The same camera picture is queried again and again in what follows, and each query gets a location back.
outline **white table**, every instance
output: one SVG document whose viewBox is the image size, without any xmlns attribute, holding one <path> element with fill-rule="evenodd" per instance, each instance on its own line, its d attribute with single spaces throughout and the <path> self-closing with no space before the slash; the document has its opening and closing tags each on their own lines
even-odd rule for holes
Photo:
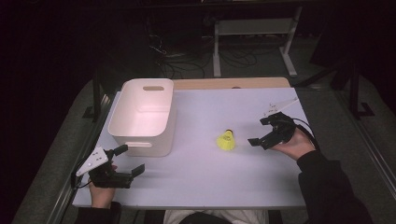
<svg viewBox="0 0 396 224">
<path fill-rule="evenodd" d="M 270 103 L 296 96 L 293 88 L 175 90 L 177 123 L 172 151 L 162 158 L 124 154 L 114 158 L 121 173 L 146 164 L 146 172 L 130 189 L 118 189 L 114 201 L 140 209 L 304 207 L 295 161 L 248 142 L 271 132 L 271 126 L 259 122 Z M 105 149 L 118 146 L 107 132 L 113 106 L 98 140 Z M 283 112 L 306 121 L 300 103 Z M 216 145 L 216 138 L 226 129 L 234 132 L 236 148 L 232 151 Z M 79 189 L 73 205 L 90 204 L 88 188 Z"/>
</svg>

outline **cable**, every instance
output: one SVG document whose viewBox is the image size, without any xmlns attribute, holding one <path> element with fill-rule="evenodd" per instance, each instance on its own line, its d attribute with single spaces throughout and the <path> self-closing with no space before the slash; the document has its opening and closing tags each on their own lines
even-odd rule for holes
<svg viewBox="0 0 396 224">
<path fill-rule="evenodd" d="M 309 126 L 309 124 L 307 122 L 303 121 L 302 119 L 294 119 L 294 120 L 298 120 L 298 121 L 304 123 L 312 131 L 311 126 Z"/>
<path fill-rule="evenodd" d="M 139 212 L 140 212 L 140 210 L 136 211 L 136 214 L 134 215 L 134 220 L 132 221 L 132 224 L 136 223 L 137 217 L 139 216 Z"/>
<path fill-rule="evenodd" d="M 265 52 L 260 52 L 260 53 L 256 52 L 261 47 L 263 42 L 264 42 L 264 38 L 262 38 L 262 40 L 257 45 L 251 47 L 248 51 L 245 51 L 245 50 L 237 49 L 236 47 L 231 46 L 230 44 L 227 43 L 227 41 L 225 41 L 223 43 L 227 47 L 226 51 L 229 52 L 231 56 L 233 56 L 233 59 L 227 56 L 224 52 L 219 53 L 219 56 L 225 63 L 227 63 L 232 67 L 247 68 L 257 63 L 256 56 L 263 55 L 266 53 L 271 53 L 274 50 L 277 50 L 280 46 L 284 45 L 285 40 L 282 39 L 282 41 L 278 41 L 277 43 L 274 44 L 273 48 Z"/>
<path fill-rule="evenodd" d="M 72 188 L 72 189 L 80 189 L 80 185 L 79 185 L 79 184 L 81 184 L 81 178 L 82 178 L 82 177 L 77 177 L 77 176 L 76 176 L 76 173 L 77 173 L 77 170 L 79 169 L 79 167 L 81 166 L 81 164 L 82 164 L 84 161 L 86 161 L 86 160 L 90 157 L 90 155 L 91 155 L 91 154 L 88 154 L 88 155 L 85 156 L 83 159 L 81 159 L 81 160 L 78 162 L 76 168 L 75 168 L 75 169 L 73 170 L 73 172 L 71 173 L 71 175 L 70 175 L 70 185 L 71 185 L 71 188 Z"/>
<path fill-rule="evenodd" d="M 149 37 L 156 37 L 160 43 L 158 47 L 154 47 L 151 44 L 149 44 L 148 46 L 152 49 L 155 49 L 157 52 L 161 53 L 162 55 L 166 55 L 167 52 L 166 50 L 163 49 L 163 39 L 160 38 L 158 35 L 149 35 Z"/>
<path fill-rule="evenodd" d="M 183 78 L 183 71 L 191 72 L 200 70 L 202 72 L 202 78 L 205 78 L 205 67 L 210 63 L 212 59 L 211 54 L 204 60 L 198 53 L 190 52 L 184 55 L 183 58 L 161 58 L 157 63 L 161 66 L 163 75 L 168 77 L 168 73 L 171 73 L 171 79 L 175 78 L 175 75 L 180 75 Z"/>
<path fill-rule="evenodd" d="M 76 186 L 76 188 L 77 189 L 82 189 L 82 188 L 85 188 L 86 186 L 88 186 L 89 184 L 91 184 L 91 180 L 90 181 L 88 181 L 88 183 L 86 183 L 85 185 L 83 185 L 83 186 Z"/>
</svg>

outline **gray floor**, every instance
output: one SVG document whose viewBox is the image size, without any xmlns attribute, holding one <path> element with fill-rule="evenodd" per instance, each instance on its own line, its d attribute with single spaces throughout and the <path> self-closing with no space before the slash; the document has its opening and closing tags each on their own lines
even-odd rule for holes
<svg viewBox="0 0 396 224">
<path fill-rule="evenodd" d="M 240 40 L 232 39 L 228 43 L 224 41 L 221 53 L 228 57 L 228 60 L 224 57 L 220 60 L 222 77 L 286 77 L 291 84 L 295 84 L 312 77 L 323 69 L 309 63 L 318 41 L 316 37 L 295 37 L 290 49 L 290 57 L 298 73 L 298 76 L 294 78 L 288 76 L 280 53 L 275 48 L 278 43 L 282 43 L 283 38 L 268 36 L 264 39 L 267 44 L 260 44 L 260 46 L 255 43 L 261 43 L 262 38 L 247 39 L 244 37 Z M 232 47 L 234 42 L 238 41 L 250 43 L 250 46 L 253 46 L 255 50 L 251 51 L 251 48 L 246 47 L 241 49 Z M 212 78 L 213 65 L 210 57 L 211 54 L 207 53 L 201 58 L 193 60 L 183 57 L 168 59 L 166 60 L 168 65 L 163 65 L 163 75 L 173 78 Z M 332 91 L 329 88 L 331 79 L 332 75 L 329 75 L 310 88 L 297 89 L 304 111 L 323 153 L 330 159 L 341 161 L 357 196 L 367 205 L 375 223 L 392 223 L 396 220 L 395 198 L 389 190 L 386 178 L 378 171 L 378 166 L 375 164 L 369 147 L 375 146 L 383 156 L 389 170 L 396 171 L 396 152 L 393 150 L 396 146 L 396 138 L 393 137 L 396 134 L 396 118 L 382 103 L 375 87 L 361 78 L 360 100 L 369 104 L 374 110 L 375 116 L 362 118 L 361 121 L 354 120 L 344 103 L 347 101 L 348 89 Z M 91 87 L 89 83 L 81 91 L 50 151 L 59 150 L 55 149 L 59 147 L 79 150 L 79 146 L 84 141 L 83 137 L 87 135 L 87 129 L 92 126 L 87 120 L 81 118 L 85 108 L 92 104 Z M 364 128 L 363 133 L 367 133 L 367 136 L 362 134 L 361 128 Z M 38 179 L 34 185 L 39 186 L 40 181 L 44 180 Z M 26 223 L 23 220 L 23 213 L 27 212 L 28 209 L 19 211 L 20 215 L 17 217 L 20 220 L 16 220 L 15 223 Z M 69 205 L 63 217 L 63 223 L 73 223 L 76 215 L 77 209 Z M 124 208 L 121 224 L 133 223 L 135 215 L 135 210 Z M 144 211 L 140 212 L 136 223 L 143 223 L 144 215 Z M 282 217 L 285 224 L 303 223 L 307 220 L 305 210 L 282 211 Z"/>
</svg>

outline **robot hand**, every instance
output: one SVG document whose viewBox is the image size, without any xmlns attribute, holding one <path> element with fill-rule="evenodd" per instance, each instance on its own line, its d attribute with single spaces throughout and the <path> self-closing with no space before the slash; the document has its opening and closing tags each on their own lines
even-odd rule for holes
<svg viewBox="0 0 396 224">
<path fill-rule="evenodd" d="M 118 156 L 127 150 L 126 145 L 108 151 L 96 147 L 76 175 L 81 176 L 89 172 L 90 179 L 97 188 L 128 189 L 134 178 L 145 172 L 145 164 L 134 168 L 130 174 L 117 173 L 111 165 L 111 160 L 114 155 Z"/>
<path fill-rule="evenodd" d="M 268 149 L 282 142 L 289 142 L 297 127 L 293 119 L 282 112 L 270 115 L 268 118 L 260 119 L 260 122 L 262 125 L 271 124 L 273 130 L 263 138 L 250 138 L 248 141 L 253 147 L 261 146 L 264 149 Z"/>
</svg>

